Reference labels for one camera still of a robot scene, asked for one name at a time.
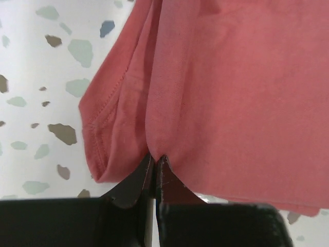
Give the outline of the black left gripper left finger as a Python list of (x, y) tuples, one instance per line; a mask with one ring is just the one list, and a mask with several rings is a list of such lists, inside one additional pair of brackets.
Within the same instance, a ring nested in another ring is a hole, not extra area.
[(98, 198), (1, 201), (1, 246), (151, 246), (154, 160)]

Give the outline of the salmon pink t shirt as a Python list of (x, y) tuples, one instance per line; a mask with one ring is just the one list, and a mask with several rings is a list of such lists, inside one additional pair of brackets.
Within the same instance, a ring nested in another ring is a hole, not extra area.
[(82, 97), (95, 181), (167, 155), (194, 192), (328, 208), (328, 1), (137, 1)]

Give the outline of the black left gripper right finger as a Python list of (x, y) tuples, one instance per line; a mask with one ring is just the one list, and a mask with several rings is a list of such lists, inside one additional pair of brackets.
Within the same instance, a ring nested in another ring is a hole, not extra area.
[(268, 204), (206, 203), (157, 163), (156, 217), (160, 246), (293, 247), (283, 218)]

